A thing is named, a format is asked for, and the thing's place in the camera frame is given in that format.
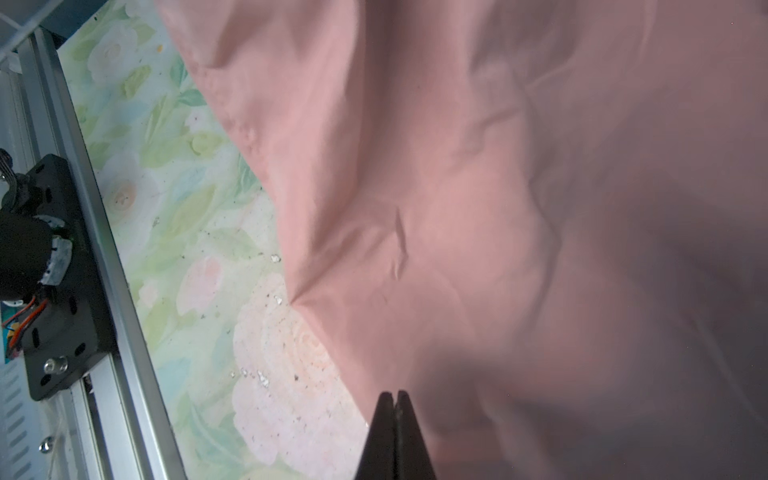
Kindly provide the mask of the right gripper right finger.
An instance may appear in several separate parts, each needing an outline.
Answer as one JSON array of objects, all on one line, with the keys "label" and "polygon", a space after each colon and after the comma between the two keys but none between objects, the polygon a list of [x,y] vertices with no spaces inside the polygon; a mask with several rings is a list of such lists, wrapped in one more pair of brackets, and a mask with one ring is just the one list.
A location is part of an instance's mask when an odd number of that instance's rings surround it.
[{"label": "right gripper right finger", "polygon": [[394,478],[436,480],[412,401],[404,390],[397,394],[394,424]]}]

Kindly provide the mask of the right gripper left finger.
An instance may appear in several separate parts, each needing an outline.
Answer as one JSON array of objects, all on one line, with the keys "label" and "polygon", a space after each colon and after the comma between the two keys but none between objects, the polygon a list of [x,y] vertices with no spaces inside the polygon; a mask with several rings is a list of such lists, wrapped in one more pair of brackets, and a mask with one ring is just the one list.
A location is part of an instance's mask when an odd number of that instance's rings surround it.
[{"label": "right gripper left finger", "polygon": [[354,479],[394,480],[395,440],[395,402],[390,392],[383,392],[378,398]]}]

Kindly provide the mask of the pink shorts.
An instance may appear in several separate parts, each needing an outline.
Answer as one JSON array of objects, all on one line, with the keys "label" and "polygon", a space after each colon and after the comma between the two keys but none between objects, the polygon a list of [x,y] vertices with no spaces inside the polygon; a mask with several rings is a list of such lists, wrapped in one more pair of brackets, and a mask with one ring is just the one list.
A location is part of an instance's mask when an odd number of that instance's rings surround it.
[{"label": "pink shorts", "polygon": [[763,1],[161,1],[442,479],[767,475]]}]

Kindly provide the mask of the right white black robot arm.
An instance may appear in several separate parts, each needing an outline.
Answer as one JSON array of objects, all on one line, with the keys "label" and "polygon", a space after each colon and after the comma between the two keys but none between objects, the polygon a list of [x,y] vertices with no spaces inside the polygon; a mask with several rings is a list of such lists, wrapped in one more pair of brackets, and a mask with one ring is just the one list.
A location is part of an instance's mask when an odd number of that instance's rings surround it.
[{"label": "right white black robot arm", "polygon": [[[68,388],[117,350],[103,286],[85,235],[66,159],[48,155],[27,174],[9,168],[1,206],[1,298],[23,300],[43,320],[15,329],[29,395],[42,401]],[[258,452],[313,479],[433,479],[435,469],[409,395],[380,394],[368,431],[344,414],[336,427],[295,418],[253,439]]]}]

